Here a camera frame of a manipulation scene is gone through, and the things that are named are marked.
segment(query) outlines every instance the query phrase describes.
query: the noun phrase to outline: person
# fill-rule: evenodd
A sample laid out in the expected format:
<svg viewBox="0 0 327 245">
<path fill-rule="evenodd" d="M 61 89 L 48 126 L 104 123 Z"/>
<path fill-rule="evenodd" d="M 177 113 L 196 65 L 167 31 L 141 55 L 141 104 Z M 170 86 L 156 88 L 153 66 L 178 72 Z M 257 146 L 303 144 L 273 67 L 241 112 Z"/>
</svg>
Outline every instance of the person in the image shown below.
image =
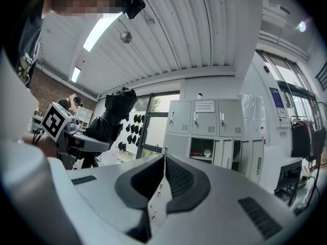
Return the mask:
<svg viewBox="0 0 327 245">
<path fill-rule="evenodd" d="M 39 51 L 38 40 L 44 18 L 55 12 L 64 16 L 82 16 L 89 13 L 119 13 L 132 0 L 29 0 L 19 21 L 7 28 L 11 31 L 4 41 L 7 57 L 18 77 L 28 87 Z M 33 144 L 33 134 L 25 132 L 23 141 Z M 42 136 L 37 146 L 46 157 L 57 157 L 55 142 Z"/>
<path fill-rule="evenodd" d="M 68 98 L 60 99 L 57 103 L 60 104 L 66 111 L 74 115 L 77 112 L 77 106 L 80 106 L 82 101 L 79 96 L 74 93 Z"/>
</svg>

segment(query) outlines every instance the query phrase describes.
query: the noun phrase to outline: brick wall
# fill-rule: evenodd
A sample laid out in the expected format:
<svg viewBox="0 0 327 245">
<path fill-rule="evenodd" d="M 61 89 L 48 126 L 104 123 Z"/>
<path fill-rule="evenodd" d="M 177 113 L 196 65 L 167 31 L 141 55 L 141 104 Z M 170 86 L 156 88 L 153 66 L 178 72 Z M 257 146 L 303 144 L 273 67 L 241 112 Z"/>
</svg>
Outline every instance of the brick wall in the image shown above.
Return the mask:
<svg viewBox="0 0 327 245">
<path fill-rule="evenodd" d="M 96 102 L 59 83 L 38 68 L 34 70 L 30 88 L 31 93 L 39 101 L 39 111 L 43 115 L 50 103 L 57 102 L 61 98 L 68 98 L 73 93 L 81 98 L 83 107 L 91 111 L 96 108 Z"/>
</svg>

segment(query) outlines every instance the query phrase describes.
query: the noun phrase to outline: open compartment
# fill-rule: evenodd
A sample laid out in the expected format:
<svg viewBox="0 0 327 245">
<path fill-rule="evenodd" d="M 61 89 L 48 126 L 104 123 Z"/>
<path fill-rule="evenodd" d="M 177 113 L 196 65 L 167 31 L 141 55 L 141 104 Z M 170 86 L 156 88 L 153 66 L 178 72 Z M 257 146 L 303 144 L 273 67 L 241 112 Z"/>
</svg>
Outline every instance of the open compartment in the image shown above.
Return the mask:
<svg viewBox="0 0 327 245">
<path fill-rule="evenodd" d="M 231 169 L 238 172 L 241 164 L 241 141 L 234 140 Z"/>
<path fill-rule="evenodd" d="M 214 145 L 215 141 L 213 139 L 192 138 L 190 158 L 212 163 L 214 156 Z"/>
</svg>

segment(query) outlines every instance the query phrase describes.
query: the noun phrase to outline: ceiling spotlight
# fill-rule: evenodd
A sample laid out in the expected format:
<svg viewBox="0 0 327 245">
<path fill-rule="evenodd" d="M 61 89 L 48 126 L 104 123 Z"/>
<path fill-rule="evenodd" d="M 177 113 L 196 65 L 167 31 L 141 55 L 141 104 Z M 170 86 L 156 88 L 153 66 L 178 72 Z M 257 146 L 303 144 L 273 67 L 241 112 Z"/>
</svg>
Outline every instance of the ceiling spotlight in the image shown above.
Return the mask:
<svg viewBox="0 0 327 245">
<path fill-rule="evenodd" d="M 301 21 L 299 24 L 298 24 L 298 28 L 300 30 L 300 32 L 304 32 L 307 28 L 307 25 L 305 22 Z"/>
<path fill-rule="evenodd" d="M 123 43 L 130 43 L 132 41 L 132 34 L 130 32 L 122 32 L 120 35 L 120 39 Z"/>
</svg>

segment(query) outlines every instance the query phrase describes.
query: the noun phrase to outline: blue sign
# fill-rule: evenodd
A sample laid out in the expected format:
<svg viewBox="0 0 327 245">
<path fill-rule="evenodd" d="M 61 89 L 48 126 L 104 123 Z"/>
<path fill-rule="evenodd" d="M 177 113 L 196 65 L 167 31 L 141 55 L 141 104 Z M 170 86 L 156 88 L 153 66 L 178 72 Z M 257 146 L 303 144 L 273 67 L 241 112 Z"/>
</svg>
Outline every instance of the blue sign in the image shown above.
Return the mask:
<svg viewBox="0 0 327 245">
<path fill-rule="evenodd" d="M 284 108 L 284 104 L 283 104 L 281 95 L 278 92 L 278 89 L 272 88 L 272 87 L 269 87 L 269 89 L 270 89 L 271 95 L 272 95 L 272 97 L 274 99 L 276 107 Z"/>
</svg>

